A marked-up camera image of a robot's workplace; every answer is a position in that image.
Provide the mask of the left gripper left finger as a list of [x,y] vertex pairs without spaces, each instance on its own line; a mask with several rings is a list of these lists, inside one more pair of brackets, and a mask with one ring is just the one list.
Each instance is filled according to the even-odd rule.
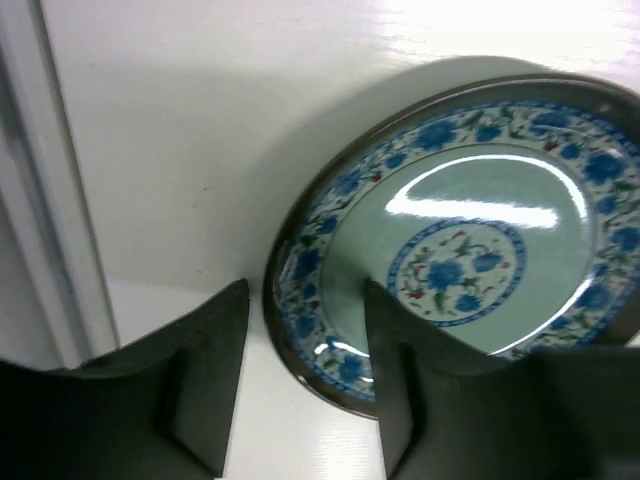
[[242,279],[78,369],[3,362],[2,477],[221,478],[248,323]]

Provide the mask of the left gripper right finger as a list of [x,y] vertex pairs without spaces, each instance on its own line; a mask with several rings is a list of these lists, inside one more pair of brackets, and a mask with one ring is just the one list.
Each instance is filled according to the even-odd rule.
[[595,345],[509,361],[363,287],[390,479],[635,479],[639,351]]

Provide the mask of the blue floral green plate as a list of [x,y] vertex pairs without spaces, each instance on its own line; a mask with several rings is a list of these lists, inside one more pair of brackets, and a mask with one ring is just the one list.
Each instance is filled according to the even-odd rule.
[[505,360],[639,337],[639,97],[570,74],[416,103],[343,149],[274,243],[263,312],[306,388],[375,414],[364,300]]

